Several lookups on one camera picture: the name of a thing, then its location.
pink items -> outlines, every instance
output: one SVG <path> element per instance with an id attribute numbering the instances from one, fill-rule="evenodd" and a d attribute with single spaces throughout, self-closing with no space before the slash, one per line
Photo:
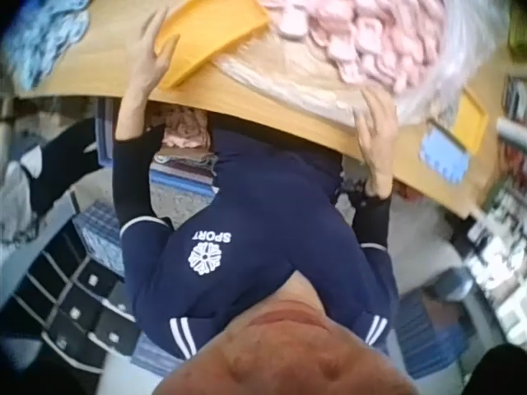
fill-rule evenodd
<path id="1" fill-rule="evenodd" d="M 210 147 L 207 112 L 183 105 L 159 104 L 152 115 L 153 123 L 165 123 L 163 146 L 178 148 Z"/>
<path id="2" fill-rule="evenodd" d="M 402 93 L 439 58 L 443 0 L 260 0 L 277 31 L 321 47 L 348 84 L 377 81 Z"/>

white stripe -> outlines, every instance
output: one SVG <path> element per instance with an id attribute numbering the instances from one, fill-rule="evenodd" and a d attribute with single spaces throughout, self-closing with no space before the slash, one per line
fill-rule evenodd
<path id="1" fill-rule="evenodd" d="M 187 346 L 184 344 L 183 339 L 181 338 L 180 330 L 178 329 L 178 320 L 177 318 L 173 318 L 170 320 L 170 329 L 172 331 L 172 336 L 174 337 L 175 344 L 178 345 L 181 352 L 183 352 L 183 355 L 185 359 L 190 359 L 190 353 L 187 349 Z"/>
<path id="2" fill-rule="evenodd" d="M 164 226 L 166 226 L 168 228 L 168 225 L 166 224 L 166 222 L 164 222 L 163 220 L 160 220 L 159 218 L 157 218 L 155 216 L 138 216 L 137 218 L 134 218 L 134 219 L 128 221 L 126 224 L 124 224 L 123 228 L 119 232 L 119 236 L 123 237 L 123 233 L 124 233 L 124 231 L 126 229 L 128 229 L 133 224 L 135 224 L 137 222 L 141 222 L 141 221 L 157 222 L 158 224 L 162 224 L 162 225 L 164 225 Z"/>
<path id="3" fill-rule="evenodd" d="M 373 335 L 373 332 L 375 332 L 375 329 L 377 328 L 377 323 L 379 323 L 379 316 L 376 315 L 373 318 L 373 323 L 370 326 L 370 330 L 368 331 L 368 336 L 366 336 L 366 343 L 370 344 L 370 337 Z"/>
<path id="4" fill-rule="evenodd" d="M 192 333 L 190 333 L 190 327 L 189 327 L 189 319 L 188 318 L 182 318 L 181 319 L 181 327 L 183 328 L 183 334 L 187 338 L 187 343 L 190 347 L 190 352 L 193 356 L 196 355 L 196 345 L 194 344 L 194 338 L 192 337 Z"/>
<path id="5" fill-rule="evenodd" d="M 386 251 L 386 247 L 377 244 L 377 243 L 362 243 L 361 248 L 363 249 L 379 249 L 381 251 Z"/>
<path id="6" fill-rule="evenodd" d="M 386 318 L 383 318 L 380 321 L 379 327 L 377 328 L 377 331 L 375 332 L 375 335 L 370 339 L 370 342 L 368 343 L 370 346 L 374 345 L 377 339 L 379 338 L 382 331 L 385 330 L 386 324 L 388 323 L 388 320 Z"/>

man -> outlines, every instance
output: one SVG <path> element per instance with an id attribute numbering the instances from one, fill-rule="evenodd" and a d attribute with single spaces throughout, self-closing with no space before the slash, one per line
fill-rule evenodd
<path id="1" fill-rule="evenodd" d="M 156 393 L 415 393 L 376 350 L 398 300 L 386 252 L 397 132 L 389 95 L 364 90 L 372 128 L 357 114 L 371 174 L 355 193 L 352 229 L 334 208 L 339 154 L 283 135 L 272 145 L 262 139 L 276 131 L 212 114 L 219 192 L 174 231 L 150 202 L 163 128 L 143 132 L 176 46 L 153 52 L 165 16 L 151 16 L 132 46 L 113 179 L 138 325 L 187 360 Z"/>

hand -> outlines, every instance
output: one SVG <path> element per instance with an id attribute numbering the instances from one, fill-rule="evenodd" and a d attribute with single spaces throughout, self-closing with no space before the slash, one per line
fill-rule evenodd
<path id="1" fill-rule="evenodd" d="M 384 199 L 392 193 L 394 182 L 397 111 L 390 94 L 380 88 L 365 88 L 362 96 L 371 116 L 370 127 L 364 114 L 355 113 L 359 146 L 370 170 L 366 193 Z"/>
<path id="2" fill-rule="evenodd" d="M 129 57 L 132 68 L 128 89 L 145 99 L 159 84 L 168 71 L 175 46 L 180 38 L 178 35 L 168 41 L 159 56 L 154 52 L 154 43 L 165 20 L 166 7 L 152 13 L 144 22 L 139 36 L 129 46 Z"/>

yellow plastic tray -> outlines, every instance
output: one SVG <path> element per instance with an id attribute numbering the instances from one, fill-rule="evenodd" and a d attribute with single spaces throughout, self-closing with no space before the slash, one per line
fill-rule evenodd
<path id="1" fill-rule="evenodd" d="M 174 35 L 180 41 L 159 87 L 170 89 L 215 54 L 264 30 L 267 12 L 257 0 L 189 0 L 163 23 L 156 52 Z"/>
<path id="2" fill-rule="evenodd" d="M 487 111 L 475 94 L 465 88 L 459 100 L 458 116 L 450 133 L 468 153 L 475 155 L 481 146 L 487 125 Z"/>

